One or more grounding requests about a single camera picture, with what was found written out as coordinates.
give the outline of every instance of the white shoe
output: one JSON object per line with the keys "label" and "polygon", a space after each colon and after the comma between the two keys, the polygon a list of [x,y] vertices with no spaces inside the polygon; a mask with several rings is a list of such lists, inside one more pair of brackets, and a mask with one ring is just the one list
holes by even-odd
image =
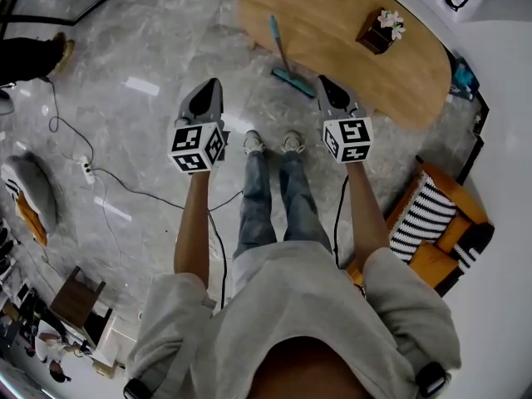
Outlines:
{"label": "white shoe", "polygon": [[285,154],[287,152],[297,152],[298,154],[301,154],[305,149],[305,145],[297,131],[289,130],[286,132],[286,135],[284,135],[283,146],[281,146],[281,149]]}
{"label": "white shoe", "polygon": [[250,130],[246,133],[246,138],[244,139],[244,152],[249,154],[250,152],[264,152],[266,146],[264,145],[263,140],[260,138],[259,133],[255,130]]}

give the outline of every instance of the marble floor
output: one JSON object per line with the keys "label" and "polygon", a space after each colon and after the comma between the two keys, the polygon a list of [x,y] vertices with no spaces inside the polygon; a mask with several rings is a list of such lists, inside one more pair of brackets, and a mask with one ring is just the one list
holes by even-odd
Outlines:
{"label": "marble floor", "polygon": [[[51,7],[59,4],[43,1]],[[182,96],[199,82],[217,76],[224,88],[225,127],[231,133],[225,162],[212,176],[209,206],[223,203],[243,187],[245,131],[259,131],[267,146],[279,151],[283,132],[296,129],[306,139],[309,182],[325,230],[333,240],[345,171],[333,163],[319,140],[318,104],[270,76],[271,68],[280,64],[278,55],[250,47],[239,29],[237,11],[238,0],[110,0],[75,27],[16,23],[8,26],[6,38],[47,40],[62,30],[76,40],[66,70],[52,76],[61,116],[93,144],[94,166],[113,172],[131,188],[177,204],[185,202],[189,176],[180,174],[166,156],[166,128]],[[301,71],[308,78],[315,76]],[[128,87],[130,77],[155,85],[152,94]],[[55,134],[48,130],[55,111],[50,85],[40,80],[19,82],[10,94],[16,113],[0,118],[0,131],[6,133],[0,152],[3,158],[21,154],[22,144],[40,157],[51,179],[59,225],[47,247],[50,263],[62,278],[79,265],[93,281],[105,280],[102,302],[126,321],[138,323],[137,314],[153,278],[172,270],[181,211],[127,193],[104,173],[94,185],[88,185],[76,162],[89,155],[86,143],[64,125]],[[416,154],[451,175],[459,173],[474,145],[470,130],[478,107],[477,102],[455,98],[444,105],[440,119],[426,131],[407,131],[375,114],[376,144],[367,172],[383,211],[411,178]],[[275,165],[273,154],[272,221],[282,238],[286,219]],[[105,197],[108,204],[131,216],[127,221],[106,211],[116,240],[95,197]],[[17,250],[21,267],[44,298],[52,300],[62,279],[42,261],[42,250],[15,215],[3,189],[0,203],[2,216],[27,249]],[[239,204],[240,197],[213,212],[229,265],[238,236]],[[342,258],[353,247],[348,207],[347,197],[338,227]],[[223,265],[212,231],[209,248],[209,292],[218,298]]]}

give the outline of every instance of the striped pillow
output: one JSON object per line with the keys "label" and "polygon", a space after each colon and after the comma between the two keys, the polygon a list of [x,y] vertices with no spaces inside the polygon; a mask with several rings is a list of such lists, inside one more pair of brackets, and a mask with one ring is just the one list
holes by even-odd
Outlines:
{"label": "striped pillow", "polygon": [[410,263],[421,241],[435,243],[456,214],[456,205],[423,173],[419,185],[390,233],[390,248]]}

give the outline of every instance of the wooden table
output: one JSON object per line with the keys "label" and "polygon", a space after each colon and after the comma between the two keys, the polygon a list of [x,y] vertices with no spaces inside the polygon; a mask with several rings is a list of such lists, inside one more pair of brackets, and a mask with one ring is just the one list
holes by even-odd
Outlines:
{"label": "wooden table", "polygon": [[[356,42],[368,14],[384,7],[405,19],[406,32],[382,55]],[[240,24],[259,45],[277,47],[268,19],[278,21],[287,58],[351,86],[406,128],[427,128],[451,84],[446,51],[395,0],[240,0]]]}

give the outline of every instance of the orange cloth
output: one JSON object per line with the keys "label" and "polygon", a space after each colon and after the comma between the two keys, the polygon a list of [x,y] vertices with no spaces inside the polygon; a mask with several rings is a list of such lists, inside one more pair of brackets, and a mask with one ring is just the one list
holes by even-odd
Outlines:
{"label": "orange cloth", "polygon": [[17,207],[18,211],[20,211],[20,214],[24,218],[24,221],[26,222],[27,226],[35,235],[37,242],[40,245],[46,247],[47,231],[44,230],[44,228],[42,227],[41,220],[39,220],[38,214],[33,211],[32,207],[30,207],[30,205],[27,203],[26,198],[24,198],[23,192],[20,192],[20,194],[18,194]]}

